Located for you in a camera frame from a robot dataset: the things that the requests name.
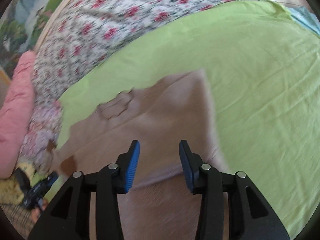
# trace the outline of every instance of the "pillow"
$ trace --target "pillow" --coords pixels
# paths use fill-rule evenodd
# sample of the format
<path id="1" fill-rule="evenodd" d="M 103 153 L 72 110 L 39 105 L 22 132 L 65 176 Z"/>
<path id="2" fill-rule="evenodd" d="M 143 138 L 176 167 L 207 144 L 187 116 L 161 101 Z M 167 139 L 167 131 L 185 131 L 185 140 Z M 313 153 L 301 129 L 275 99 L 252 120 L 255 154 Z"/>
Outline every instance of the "pillow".
<path id="1" fill-rule="evenodd" d="M 21 56 L 0 109 L 0 179 L 12 174 L 27 133 L 35 99 L 31 84 L 35 59 L 32 51 Z"/>

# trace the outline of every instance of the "blue fabric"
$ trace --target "blue fabric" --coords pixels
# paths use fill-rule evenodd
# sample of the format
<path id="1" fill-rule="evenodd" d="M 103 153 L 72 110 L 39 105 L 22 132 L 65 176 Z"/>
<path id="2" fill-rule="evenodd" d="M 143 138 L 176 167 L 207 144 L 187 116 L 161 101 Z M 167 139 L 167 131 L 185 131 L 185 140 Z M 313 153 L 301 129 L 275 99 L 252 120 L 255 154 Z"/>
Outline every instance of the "blue fabric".
<path id="1" fill-rule="evenodd" d="M 310 13 L 305 7 L 288 8 L 288 10 L 295 22 L 320 35 L 320 23 L 315 14 Z"/>

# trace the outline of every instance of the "metal rivet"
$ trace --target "metal rivet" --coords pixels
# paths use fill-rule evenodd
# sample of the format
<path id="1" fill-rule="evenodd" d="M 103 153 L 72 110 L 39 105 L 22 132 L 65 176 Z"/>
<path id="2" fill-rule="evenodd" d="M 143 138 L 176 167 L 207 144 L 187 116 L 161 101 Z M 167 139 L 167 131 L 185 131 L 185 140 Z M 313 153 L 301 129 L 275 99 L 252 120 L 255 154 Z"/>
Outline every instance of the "metal rivet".
<path id="1" fill-rule="evenodd" d="M 108 168 L 109 168 L 110 170 L 115 170 L 115 169 L 118 168 L 118 164 L 116 164 L 116 163 L 110 163 L 110 164 L 108 165 Z"/>
<path id="2" fill-rule="evenodd" d="M 207 164 L 207 163 L 204 163 L 204 164 L 201 165 L 201 168 L 203 170 L 205 170 L 205 171 L 208 171 L 208 170 L 211 169 L 211 166 L 209 164 Z"/>
<path id="3" fill-rule="evenodd" d="M 75 172 L 72 174 L 72 176 L 73 176 L 74 178 L 79 178 L 79 177 L 81 177 L 81 175 L 82 175 L 82 172 L 81 172 L 81 171 L 75 171 Z"/>
<path id="4" fill-rule="evenodd" d="M 237 173 L 238 177 L 241 178 L 241 179 L 244 179 L 246 174 L 243 172 L 243 171 L 238 171 Z"/>

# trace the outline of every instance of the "beige garment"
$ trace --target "beige garment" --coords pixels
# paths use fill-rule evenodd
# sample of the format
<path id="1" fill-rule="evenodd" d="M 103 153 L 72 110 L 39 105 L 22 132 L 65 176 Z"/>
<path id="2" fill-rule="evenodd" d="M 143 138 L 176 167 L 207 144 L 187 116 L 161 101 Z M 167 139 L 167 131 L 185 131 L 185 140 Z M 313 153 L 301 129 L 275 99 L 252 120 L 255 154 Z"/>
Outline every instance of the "beige garment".
<path id="1" fill-rule="evenodd" d="M 150 88 L 120 93 L 73 125 L 69 140 L 54 153 L 53 168 L 66 175 L 97 172 L 138 140 L 133 187 L 118 195 L 124 238 L 194 239 L 201 196 L 188 191 L 181 175 L 179 142 L 186 139 L 204 162 L 225 171 L 212 112 L 204 70 L 166 76 Z"/>

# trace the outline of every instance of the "plaid fabric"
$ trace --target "plaid fabric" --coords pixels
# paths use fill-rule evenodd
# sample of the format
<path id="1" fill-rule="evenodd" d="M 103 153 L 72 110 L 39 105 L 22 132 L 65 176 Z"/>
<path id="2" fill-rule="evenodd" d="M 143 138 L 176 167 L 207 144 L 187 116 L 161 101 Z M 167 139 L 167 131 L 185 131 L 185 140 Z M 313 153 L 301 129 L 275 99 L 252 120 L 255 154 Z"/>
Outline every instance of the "plaid fabric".
<path id="1" fill-rule="evenodd" d="M 27 239 L 34 225 L 30 211 L 16 205 L 1 204 L 0 206 L 13 227 L 24 239 Z"/>

